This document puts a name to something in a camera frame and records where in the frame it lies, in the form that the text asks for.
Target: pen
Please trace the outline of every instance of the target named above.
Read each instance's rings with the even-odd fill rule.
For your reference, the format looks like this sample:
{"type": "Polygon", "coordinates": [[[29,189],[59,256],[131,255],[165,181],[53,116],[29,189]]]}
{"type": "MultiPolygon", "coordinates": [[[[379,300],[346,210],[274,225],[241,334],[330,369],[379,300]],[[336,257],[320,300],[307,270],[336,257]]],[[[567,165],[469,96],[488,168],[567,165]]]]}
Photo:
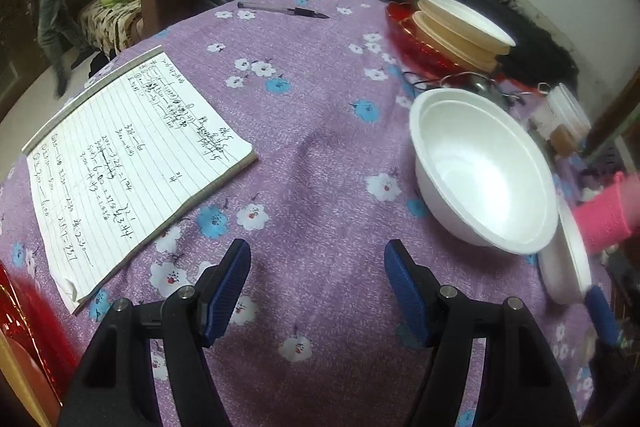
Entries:
{"type": "Polygon", "coordinates": [[[306,8],[283,8],[279,6],[271,6],[270,4],[257,4],[244,1],[238,1],[238,7],[245,10],[261,10],[265,12],[284,13],[285,15],[299,15],[301,17],[313,17],[316,19],[328,19],[329,16],[324,13],[307,10],[306,8]]]}

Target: shoe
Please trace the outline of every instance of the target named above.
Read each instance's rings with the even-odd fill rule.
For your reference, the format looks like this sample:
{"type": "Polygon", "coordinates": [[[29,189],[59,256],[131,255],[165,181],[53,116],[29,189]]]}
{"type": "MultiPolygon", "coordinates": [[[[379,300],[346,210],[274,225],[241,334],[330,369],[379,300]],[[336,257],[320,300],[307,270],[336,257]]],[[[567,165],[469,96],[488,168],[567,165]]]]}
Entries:
{"type": "Polygon", "coordinates": [[[95,50],[92,47],[89,47],[84,51],[80,51],[80,53],[78,54],[78,58],[76,58],[76,60],[74,60],[74,63],[71,64],[71,70],[75,70],[80,64],[91,57],[91,55],[93,55],[94,53],[95,50]]]}
{"type": "Polygon", "coordinates": [[[66,76],[59,76],[58,77],[58,87],[56,88],[56,97],[57,98],[62,98],[62,96],[65,94],[66,92],[66,86],[69,83],[69,79],[66,76]]]}

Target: white foam bowl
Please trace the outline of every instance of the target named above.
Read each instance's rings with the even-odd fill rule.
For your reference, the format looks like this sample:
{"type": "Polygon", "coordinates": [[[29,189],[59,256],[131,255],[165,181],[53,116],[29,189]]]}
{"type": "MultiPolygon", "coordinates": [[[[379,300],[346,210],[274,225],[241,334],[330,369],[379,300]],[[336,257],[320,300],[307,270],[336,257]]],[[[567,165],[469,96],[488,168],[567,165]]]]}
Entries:
{"type": "Polygon", "coordinates": [[[433,89],[410,114],[418,187],[434,217],[478,246],[529,254],[558,227],[551,172],[529,135],[497,105],[433,89]]]}

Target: table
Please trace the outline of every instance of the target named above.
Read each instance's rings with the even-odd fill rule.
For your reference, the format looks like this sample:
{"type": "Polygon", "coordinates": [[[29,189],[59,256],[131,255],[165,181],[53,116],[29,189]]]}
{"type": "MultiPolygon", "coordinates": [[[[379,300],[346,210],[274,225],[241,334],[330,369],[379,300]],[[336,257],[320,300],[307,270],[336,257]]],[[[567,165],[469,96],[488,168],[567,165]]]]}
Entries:
{"type": "MultiPolygon", "coordinates": [[[[237,427],[401,425],[429,351],[404,324],[383,269],[400,238],[440,283],[501,302],[520,296],[545,333],[578,411],[593,384],[581,305],[545,295],[536,256],[472,247],[420,199],[408,133],[413,95],[385,37],[377,0],[255,0],[304,6],[328,20],[238,10],[177,23],[124,51],[96,77],[162,44],[259,161],[150,243],[72,317],[47,271],[24,157],[0,187],[0,260],[33,277],[82,351],[115,299],[155,301],[225,253],[233,238],[253,264],[224,337],[206,350],[237,427]]],[[[603,270],[596,280],[610,286],[603,270]]],[[[474,350],[458,424],[471,425],[481,379],[474,350]]],[[[161,343],[152,365],[164,425],[179,425],[161,343]]]]}

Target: metal screw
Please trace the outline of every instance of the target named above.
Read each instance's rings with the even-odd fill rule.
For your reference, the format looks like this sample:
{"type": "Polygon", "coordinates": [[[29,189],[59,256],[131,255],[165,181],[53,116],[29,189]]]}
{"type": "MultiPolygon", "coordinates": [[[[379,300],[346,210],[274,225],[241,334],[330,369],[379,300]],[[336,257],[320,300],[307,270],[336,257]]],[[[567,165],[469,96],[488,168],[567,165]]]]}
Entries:
{"type": "Polygon", "coordinates": [[[509,297],[507,299],[507,306],[512,310],[521,310],[524,304],[517,297],[509,297]]]}
{"type": "Polygon", "coordinates": [[[188,299],[193,297],[194,293],[196,293],[196,288],[193,286],[183,286],[178,290],[178,297],[180,299],[188,299]]]}
{"type": "Polygon", "coordinates": [[[115,301],[113,303],[113,309],[116,310],[117,312],[121,312],[123,311],[123,309],[125,309],[127,306],[129,306],[129,299],[126,299],[124,297],[118,299],[117,301],[115,301]]]}
{"type": "Polygon", "coordinates": [[[453,288],[453,286],[446,284],[444,286],[440,286],[440,295],[446,299],[450,299],[458,295],[458,290],[453,288]]]}

